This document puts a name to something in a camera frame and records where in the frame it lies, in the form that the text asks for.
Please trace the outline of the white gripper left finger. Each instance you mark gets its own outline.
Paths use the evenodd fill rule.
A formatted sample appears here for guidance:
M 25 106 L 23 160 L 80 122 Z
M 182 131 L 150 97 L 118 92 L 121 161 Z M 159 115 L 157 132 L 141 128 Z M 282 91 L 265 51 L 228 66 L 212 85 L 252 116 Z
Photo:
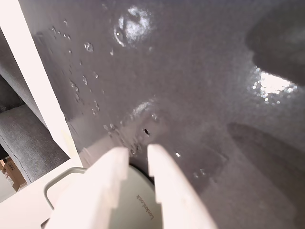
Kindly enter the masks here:
M 59 196 L 46 224 L 48 229 L 107 229 L 112 210 L 118 207 L 120 186 L 127 179 L 129 151 L 115 147 L 90 168 L 72 167 L 49 183 L 54 184 L 71 173 L 81 176 Z

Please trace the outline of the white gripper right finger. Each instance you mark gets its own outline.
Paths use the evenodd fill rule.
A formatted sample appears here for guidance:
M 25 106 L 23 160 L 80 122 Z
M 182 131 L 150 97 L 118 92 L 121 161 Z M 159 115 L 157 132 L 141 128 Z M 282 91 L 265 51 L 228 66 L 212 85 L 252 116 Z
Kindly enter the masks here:
M 149 176 L 162 207 L 164 229 L 216 229 L 217 225 L 175 160 L 159 144 L 147 147 Z

